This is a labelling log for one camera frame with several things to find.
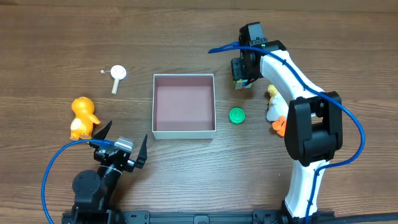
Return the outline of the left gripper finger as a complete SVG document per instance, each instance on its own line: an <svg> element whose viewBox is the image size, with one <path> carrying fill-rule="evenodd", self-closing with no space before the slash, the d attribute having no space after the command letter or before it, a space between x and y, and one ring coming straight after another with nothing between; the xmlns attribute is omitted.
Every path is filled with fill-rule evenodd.
<svg viewBox="0 0 398 224"><path fill-rule="evenodd" d="M111 128L112 123L113 123L113 122L110 121L103 129L101 129L101 130L98 131L96 134L94 134L94 135L92 136L92 139L95 139L95 140L105 140L106 135L108 134L108 132L109 132L109 130L110 130L110 128ZM92 143L92 142L90 142L89 145L90 145L90 147L100 147L100 146L101 146L99 143Z"/></svg>
<svg viewBox="0 0 398 224"><path fill-rule="evenodd" d="M144 167L144 164L146 163L146 160L147 160L147 135L145 135L142 141L141 148L137 155L134 167L142 169Z"/></svg>

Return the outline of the multicolour puzzle cube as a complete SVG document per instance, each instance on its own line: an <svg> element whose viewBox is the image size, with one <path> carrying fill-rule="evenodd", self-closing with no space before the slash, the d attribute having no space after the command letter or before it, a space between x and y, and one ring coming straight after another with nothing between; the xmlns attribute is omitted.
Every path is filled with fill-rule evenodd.
<svg viewBox="0 0 398 224"><path fill-rule="evenodd" d="M234 82L236 90L248 89L251 87L252 83L249 80L236 80Z"/></svg>

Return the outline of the orange dinosaur toy figure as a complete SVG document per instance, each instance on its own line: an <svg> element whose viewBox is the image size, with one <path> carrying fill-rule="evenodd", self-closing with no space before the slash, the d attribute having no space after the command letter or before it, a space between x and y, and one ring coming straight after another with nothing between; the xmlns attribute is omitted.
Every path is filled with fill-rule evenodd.
<svg viewBox="0 0 398 224"><path fill-rule="evenodd" d="M70 139L72 141L91 139L94 124L101 123L94 115L94 103L88 97L78 97L72 103L72 111L75 118L70 125Z"/></svg>

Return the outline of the green round plastic toy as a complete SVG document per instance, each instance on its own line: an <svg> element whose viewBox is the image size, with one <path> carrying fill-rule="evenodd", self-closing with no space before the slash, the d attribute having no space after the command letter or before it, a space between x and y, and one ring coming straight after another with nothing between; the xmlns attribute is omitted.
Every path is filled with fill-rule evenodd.
<svg viewBox="0 0 398 224"><path fill-rule="evenodd" d="M229 112L229 120L233 124L241 124L245 120L245 117L244 110L238 107L232 108Z"/></svg>

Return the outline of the white duck plush toy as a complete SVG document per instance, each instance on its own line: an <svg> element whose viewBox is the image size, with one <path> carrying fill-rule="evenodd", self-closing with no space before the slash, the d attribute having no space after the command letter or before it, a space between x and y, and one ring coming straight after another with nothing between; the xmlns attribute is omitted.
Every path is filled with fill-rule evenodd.
<svg viewBox="0 0 398 224"><path fill-rule="evenodd" d="M266 119L272 123L273 130L284 137L289 107L274 85L269 85L267 92L270 99Z"/></svg>

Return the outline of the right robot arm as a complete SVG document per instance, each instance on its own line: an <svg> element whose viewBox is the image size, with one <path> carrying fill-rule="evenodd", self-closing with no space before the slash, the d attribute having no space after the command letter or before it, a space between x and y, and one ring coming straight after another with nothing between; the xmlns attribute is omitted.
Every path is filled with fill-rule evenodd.
<svg viewBox="0 0 398 224"><path fill-rule="evenodd" d="M290 188L281 209L281 221L316 223L317 197L324 167L330 164L343 143L342 111L337 92L325 92L294 64L285 45L269 41L260 22L246 24L232 43L240 56L232 59L233 78L251 86L260 78L276 88L270 98L267 119L281 121L278 131L293 159Z"/></svg>

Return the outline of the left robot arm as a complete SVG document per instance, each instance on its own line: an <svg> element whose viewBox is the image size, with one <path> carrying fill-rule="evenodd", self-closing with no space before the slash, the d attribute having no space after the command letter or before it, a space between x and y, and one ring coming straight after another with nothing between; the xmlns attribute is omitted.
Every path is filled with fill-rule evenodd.
<svg viewBox="0 0 398 224"><path fill-rule="evenodd" d="M88 143L94 149L93 158L99 162L97 170L84 170L73 180L75 206L87 210L108 210L110 200L123 172L141 169L147 160L147 137L142 141L136 159L130 155L132 140L120 137L115 142L105 140L112 123L108 123Z"/></svg>

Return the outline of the white wooden rattle drum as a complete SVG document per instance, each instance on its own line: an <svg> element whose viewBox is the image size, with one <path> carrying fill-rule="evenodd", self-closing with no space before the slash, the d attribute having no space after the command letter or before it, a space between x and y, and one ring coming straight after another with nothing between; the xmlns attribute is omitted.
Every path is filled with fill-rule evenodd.
<svg viewBox="0 0 398 224"><path fill-rule="evenodd" d="M108 71L100 70L100 73L102 74L110 73L111 77L114 78L114 83L111 93L113 95L116 95L120 80L124 79L127 75L126 69L122 65L114 65Z"/></svg>

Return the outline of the white box pink interior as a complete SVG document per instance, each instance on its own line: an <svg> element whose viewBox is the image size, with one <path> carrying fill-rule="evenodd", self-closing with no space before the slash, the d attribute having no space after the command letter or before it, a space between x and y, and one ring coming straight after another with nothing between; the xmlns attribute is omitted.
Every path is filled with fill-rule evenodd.
<svg viewBox="0 0 398 224"><path fill-rule="evenodd" d="M213 139L216 134L213 74L155 74L152 133L158 140Z"/></svg>

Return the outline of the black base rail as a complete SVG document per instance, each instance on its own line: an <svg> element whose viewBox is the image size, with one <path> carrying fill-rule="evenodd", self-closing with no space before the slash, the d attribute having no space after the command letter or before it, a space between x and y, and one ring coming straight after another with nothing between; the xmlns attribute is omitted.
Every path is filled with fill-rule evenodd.
<svg viewBox="0 0 398 224"><path fill-rule="evenodd" d="M380 213L335 217L334 212L318 212L308 223L365 223L397 221L397 213ZM130 224L286 224L305 223L305 218L289 220L278 210L253 210L252 212L152 213L149 211L106 211L105 213L84 214L79 211L64 213L61 223L130 223Z"/></svg>

